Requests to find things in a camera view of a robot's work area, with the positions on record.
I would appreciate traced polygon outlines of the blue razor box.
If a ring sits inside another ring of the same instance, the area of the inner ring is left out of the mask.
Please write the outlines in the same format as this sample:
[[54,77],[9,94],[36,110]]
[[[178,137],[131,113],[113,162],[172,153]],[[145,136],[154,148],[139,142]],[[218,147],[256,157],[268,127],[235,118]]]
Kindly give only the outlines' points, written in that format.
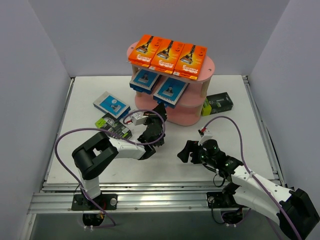
[[165,107],[174,109],[188,87],[187,82],[167,77],[153,94],[153,99]]
[[145,69],[140,69],[129,82],[129,86],[139,92],[150,95],[155,88],[160,74]]
[[99,96],[93,102],[93,105],[103,113],[111,114],[117,120],[126,116],[131,110],[129,104],[125,103],[107,91]]

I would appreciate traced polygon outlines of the black green razor box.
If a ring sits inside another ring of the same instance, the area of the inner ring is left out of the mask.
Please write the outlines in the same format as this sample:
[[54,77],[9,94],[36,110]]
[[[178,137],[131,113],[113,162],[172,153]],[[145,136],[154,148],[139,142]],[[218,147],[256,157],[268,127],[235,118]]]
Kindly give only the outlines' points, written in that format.
[[132,137],[132,132],[119,120],[113,117],[110,113],[106,113],[95,122],[95,126],[99,129],[107,130],[125,139]]
[[230,111],[234,104],[227,92],[208,95],[202,105],[201,115],[209,116]]

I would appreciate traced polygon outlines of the small orange razor box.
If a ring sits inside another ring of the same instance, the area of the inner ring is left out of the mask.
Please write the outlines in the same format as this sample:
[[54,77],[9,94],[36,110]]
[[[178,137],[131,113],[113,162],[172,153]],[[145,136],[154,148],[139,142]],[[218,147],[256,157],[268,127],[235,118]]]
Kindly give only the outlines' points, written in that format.
[[185,43],[172,74],[181,78],[197,80],[206,53],[205,46]]

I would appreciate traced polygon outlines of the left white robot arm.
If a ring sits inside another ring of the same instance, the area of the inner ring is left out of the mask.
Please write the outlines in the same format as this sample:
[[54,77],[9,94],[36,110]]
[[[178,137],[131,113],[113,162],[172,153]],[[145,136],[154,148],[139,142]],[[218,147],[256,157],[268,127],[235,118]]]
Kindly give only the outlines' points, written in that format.
[[158,104],[152,112],[137,111],[130,114],[134,125],[145,125],[145,131],[137,141],[140,145],[131,144],[126,140],[110,138],[105,132],[99,131],[85,143],[77,147],[71,154],[75,166],[81,174],[81,183],[86,194],[83,204],[90,210],[95,210],[101,203],[99,175],[114,159],[145,160],[156,153],[155,147],[164,144],[165,129],[163,123],[167,120],[167,112],[163,103]]

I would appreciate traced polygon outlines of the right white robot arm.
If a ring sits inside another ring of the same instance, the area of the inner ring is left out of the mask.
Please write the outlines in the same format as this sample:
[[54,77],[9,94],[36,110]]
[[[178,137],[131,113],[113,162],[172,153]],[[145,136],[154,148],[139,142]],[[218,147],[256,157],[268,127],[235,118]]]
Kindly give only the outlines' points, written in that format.
[[309,195],[302,189],[282,187],[245,168],[242,161],[225,154],[214,139],[203,144],[188,140],[177,157],[184,163],[201,164],[229,184],[223,203],[248,207],[276,223],[291,240],[304,240],[320,222]]

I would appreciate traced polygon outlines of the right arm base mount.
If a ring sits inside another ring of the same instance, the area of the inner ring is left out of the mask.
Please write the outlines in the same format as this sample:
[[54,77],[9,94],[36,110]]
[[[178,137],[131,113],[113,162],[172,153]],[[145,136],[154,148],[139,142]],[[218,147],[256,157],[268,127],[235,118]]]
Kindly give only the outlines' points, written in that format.
[[[236,203],[235,190],[222,190],[215,192],[207,192],[207,206],[211,211],[213,221],[218,225],[226,225],[227,227],[237,227],[250,214],[251,209],[245,211],[245,207]],[[214,210],[220,210],[220,220],[214,215]]]

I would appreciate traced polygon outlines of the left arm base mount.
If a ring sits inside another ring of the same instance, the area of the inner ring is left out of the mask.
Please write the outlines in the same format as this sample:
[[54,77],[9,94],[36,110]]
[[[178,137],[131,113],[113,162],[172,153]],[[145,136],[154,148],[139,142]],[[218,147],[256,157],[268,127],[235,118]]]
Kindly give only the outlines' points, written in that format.
[[[118,195],[114,193],[101,193],[93,201],[104,211],[113,211],[117,209]],[[71,210],[83,212],[82,222],[88,227],[101,227],[106,217],[105,213],[93,204],[92,201],[88,200],[83,193],[73,196]]]

